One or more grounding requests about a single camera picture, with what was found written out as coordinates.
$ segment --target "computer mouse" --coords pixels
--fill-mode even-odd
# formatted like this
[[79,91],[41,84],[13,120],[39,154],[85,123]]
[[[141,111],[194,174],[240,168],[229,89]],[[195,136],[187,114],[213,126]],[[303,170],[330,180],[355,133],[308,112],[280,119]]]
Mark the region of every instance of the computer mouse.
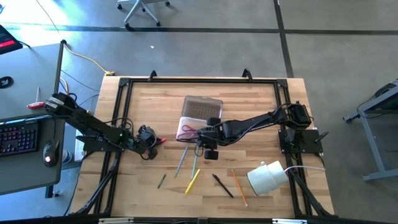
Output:
[[49,140],[43,149],[43,161],[47,167],[57,165],[60,155],[60,141],[57,139]]

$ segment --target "concrete floor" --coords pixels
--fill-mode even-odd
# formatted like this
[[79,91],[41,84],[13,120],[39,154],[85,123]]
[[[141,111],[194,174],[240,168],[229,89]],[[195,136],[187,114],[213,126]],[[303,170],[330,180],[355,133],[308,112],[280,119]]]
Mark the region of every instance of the concrete floor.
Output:
[[[56,25],[122,27],[131,5],[122,11],[115,1],[41,0]],[[153,4],[163,27],[277,29],[272,0],[170,0],[172,8]],[[44,30],[51,24],[35,1],[4,1],[0,24],[30,45],[59,42],[95,58],[118,75],[240,76],[245,67],[255,77],[286,77],[279,34],[88,32]],[[398,2],[393,0],[280,0],[286,29],[394,30]],[[138,12],[134,27],[155,27]],[[377,89],[397,78],[397,35],[287,35],[294,77],[305,79],[315,124],[330,134],[323,140],[326,175],[335,213],[345,218],[398,222],[398,178],[364,183],[377,171],[359,121],[345,124]],[[63,69],[99,89],[103,72],[92,63],[64,52]],[[96,94],[65,75],[72,92],[84,99]],[[84,104],[94,110],[96,98]],[[0,196],[0,220],[63,215],[78,169],[63,170],[55,186],[62,197],[44,199],[44,189]]]

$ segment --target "computer keyboard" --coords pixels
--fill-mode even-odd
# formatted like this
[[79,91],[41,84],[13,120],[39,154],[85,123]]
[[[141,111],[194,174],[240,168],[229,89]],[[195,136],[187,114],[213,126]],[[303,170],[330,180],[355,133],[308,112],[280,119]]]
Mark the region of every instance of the computer keyboard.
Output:
[[0,157],[37,151],[38,127],[37,121],[0,125]]

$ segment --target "scissors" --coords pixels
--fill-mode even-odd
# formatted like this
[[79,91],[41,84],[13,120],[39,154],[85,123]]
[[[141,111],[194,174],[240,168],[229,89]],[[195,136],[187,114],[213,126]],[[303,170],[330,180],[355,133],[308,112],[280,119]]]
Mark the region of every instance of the scissors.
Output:
[[184,132],[182,134],[179,134],[177,136],[177,139],[191,139],[196,137],[197,135],[197,130],[189,125],[184,124],[181,127],[181,130]]

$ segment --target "wooden table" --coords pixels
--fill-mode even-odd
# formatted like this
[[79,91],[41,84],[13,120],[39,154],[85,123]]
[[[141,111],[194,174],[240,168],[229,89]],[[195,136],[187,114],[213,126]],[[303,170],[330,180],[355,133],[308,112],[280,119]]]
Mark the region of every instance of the wooden table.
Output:
[[[120,77],[104,77],[95,116],[103,121],[112,118]],[[291,100],[299,100],[310,113],[307,93],[302,78],[288,78]],[[185,95],[207,96],[223,100],[223,120],[247,119],[276,108],[274,88],[266,84],[245,83],[135,83],[129,108],[129,118],[134,121],[134,135],[139,126],[150,126],[167,142],[158,147],[153,161],[144,161],[138,154],[125,151],[119,166],[112,216],[114,217],[218,217],[218,218],[271,218],[293,217],[292,198],[286,183],[267,195],[257,197],[248,182],[246,173],[260,165],[276,160],[286,167],[280,153],[277,131],[272,126],[247,134],[236,144],[219,147],[217,161],[198,159],[201,169],[189,195],[184,195],[191,180],[193,150],[187,152],[177,178],[174,173],[185,143],[177,142],[175,135]],[[126,91],[121,101],[119,117],[124,107]],[[77,211],[97,188],[104,153],[96,152],[84,160],[71,211]],[[303,154],[303,163],[322,167],[320,158]],[[230,169],[234,169],[249,207],[235,186]],[[160,189],[162,176],[167,174]],[[216,174],[235,196],[229,198],[211,174]],[[317,200],[333,213],[325,173],[305,170],[307,184]],[[298,190],[300,208],[304,211],[301,190]],[[103,203],[106,203],[106,189]]]

